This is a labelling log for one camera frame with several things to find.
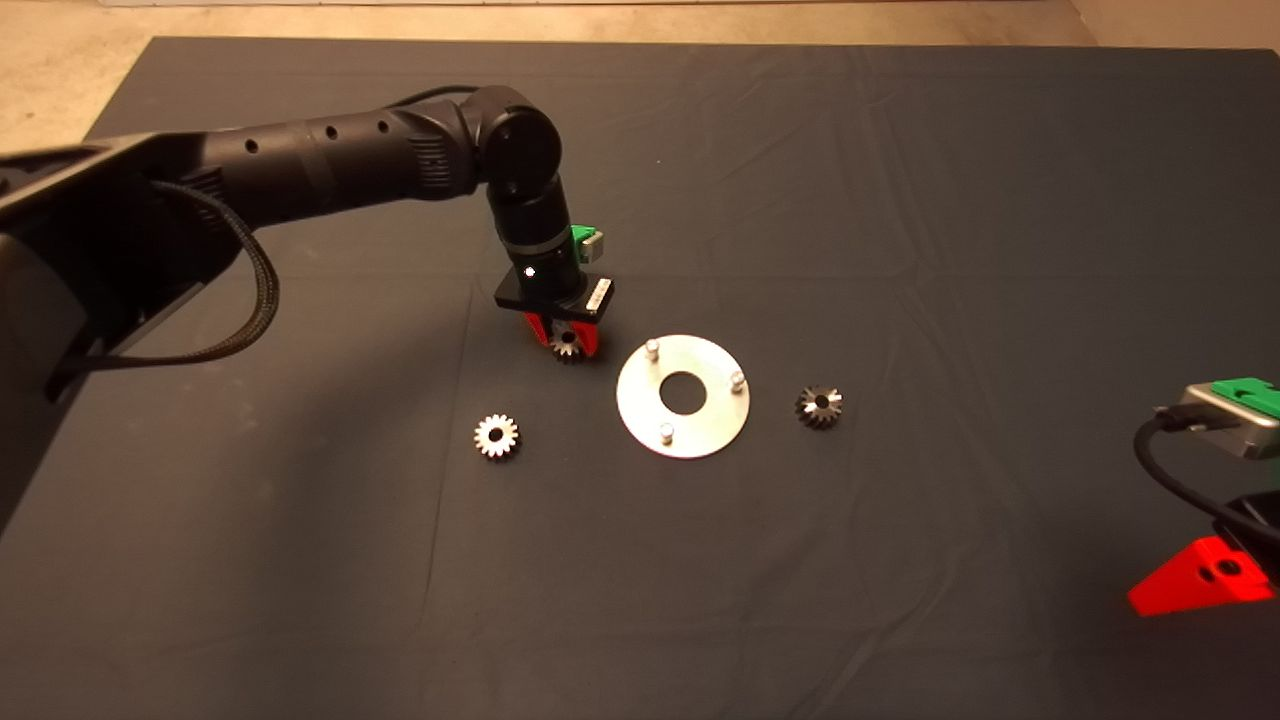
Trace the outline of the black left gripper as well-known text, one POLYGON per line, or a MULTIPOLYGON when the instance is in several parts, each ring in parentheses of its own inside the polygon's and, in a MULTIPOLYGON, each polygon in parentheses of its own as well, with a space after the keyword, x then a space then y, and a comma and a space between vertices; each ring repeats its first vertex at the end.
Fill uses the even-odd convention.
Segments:
POLYGON ((614 297, 609 277, 586 273, 573 238, 553 238, 539 245, 507 243, 511 269, 497 286, 498 307, 525 313, 524 318, 543 347, 549 347, 553 320, 580 322, 579 345, 585 357, 600 346, 598 323, 614 297))

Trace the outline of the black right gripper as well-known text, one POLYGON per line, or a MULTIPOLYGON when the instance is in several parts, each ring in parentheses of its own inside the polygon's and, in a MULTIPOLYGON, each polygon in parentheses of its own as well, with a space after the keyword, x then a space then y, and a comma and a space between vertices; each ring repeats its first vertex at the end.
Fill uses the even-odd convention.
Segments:
MULTIPOLYGON (((1244 495, 1226 506, 1279 529, 1279 492, 1244 495)), ((1219 537, 1192 541, 1128 591, 1126 600, 1139 616, 1277 598, 1277 546, 1220 520, 1212 528, 1219 537)))

